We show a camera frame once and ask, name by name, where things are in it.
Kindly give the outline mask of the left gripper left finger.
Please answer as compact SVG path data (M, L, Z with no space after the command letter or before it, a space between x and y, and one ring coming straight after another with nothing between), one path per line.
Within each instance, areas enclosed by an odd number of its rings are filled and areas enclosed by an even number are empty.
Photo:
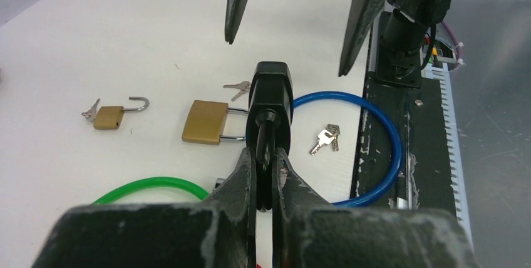
M35 267L254 267L256 165L234 171L197 203L84 205L54 225Z

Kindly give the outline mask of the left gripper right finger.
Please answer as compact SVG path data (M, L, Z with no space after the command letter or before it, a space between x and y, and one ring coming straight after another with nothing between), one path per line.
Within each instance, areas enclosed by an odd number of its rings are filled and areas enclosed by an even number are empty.
M476 267L465 231L444 210L336 207L272 162L274 267Z

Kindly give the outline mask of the green cable lock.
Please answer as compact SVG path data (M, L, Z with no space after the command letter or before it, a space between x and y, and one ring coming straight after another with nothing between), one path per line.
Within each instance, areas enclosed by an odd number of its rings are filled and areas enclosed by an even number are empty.
M210 193L206 191L206 189L182 178L148 177L140 180L135 180L130 183L126 183L118 188L115 188L109 191L108 193L102 195L100 198L96 199L92 204L111 204L133 193L155 188L172 188L176 190L181 190L192 194L199 200L204 200L210 195Z

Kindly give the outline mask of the brass padlock keys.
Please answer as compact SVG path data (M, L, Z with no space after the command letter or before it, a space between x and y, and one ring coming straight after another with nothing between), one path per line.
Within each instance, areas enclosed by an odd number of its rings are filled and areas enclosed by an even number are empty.
M231 98L231 101L235 101L241 96L247 94L250 91L251 82L250 81L241 81L240 83L233 85L224 85L223 88L233 88L238 89L236 95Z

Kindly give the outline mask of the black padlock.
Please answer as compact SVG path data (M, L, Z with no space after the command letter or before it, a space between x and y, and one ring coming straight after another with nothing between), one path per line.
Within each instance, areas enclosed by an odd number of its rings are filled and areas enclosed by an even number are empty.
M257 64L249 91L249 114L245 131L247 148L254 153L257 171L257 210L272 208L274 152L289 153L294 111L291 74L280 61Z

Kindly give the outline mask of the small brass padlock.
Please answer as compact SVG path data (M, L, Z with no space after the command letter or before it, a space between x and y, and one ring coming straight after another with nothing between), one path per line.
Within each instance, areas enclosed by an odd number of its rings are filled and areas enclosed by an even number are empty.
M143 104L136 108L124 106L101 106L98 98L91 107L82 112L81 116L93 125L96 130L116 130L120 127L125 113L137 113L146 110L150 106L150 100L143 96L130 96L130 101L141 101Z

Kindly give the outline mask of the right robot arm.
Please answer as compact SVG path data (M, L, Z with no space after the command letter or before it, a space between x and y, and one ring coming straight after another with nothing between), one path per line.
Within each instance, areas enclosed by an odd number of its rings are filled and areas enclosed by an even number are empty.
M375 73L377 82L418 89L451 0L352 0L339 62L339 76L346 76L361 45L379 21Z

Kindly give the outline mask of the blue lock loose key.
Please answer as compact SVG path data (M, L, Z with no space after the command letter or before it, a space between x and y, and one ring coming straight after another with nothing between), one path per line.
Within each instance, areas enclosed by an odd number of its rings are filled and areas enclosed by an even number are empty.
M338 136L340 135L340 127L335 124L328 124L325 129L317 135L316 144L309 152L310 155L315 155L322 147L331 145L334 152L339 151Z

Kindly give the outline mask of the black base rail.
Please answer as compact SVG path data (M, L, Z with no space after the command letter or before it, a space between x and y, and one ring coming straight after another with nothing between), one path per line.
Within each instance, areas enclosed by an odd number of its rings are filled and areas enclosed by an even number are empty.
M407 198L406 172L410 171L415 208L456 214L440 82L423 78L418 89L395 88L377 83L375 73L369 72L363 97L389 116L404 151L399 179L373 206L389 207L391 198ZM387 131L370 112L362 110L358 130L350 197L380 183L388 172L392 151Z

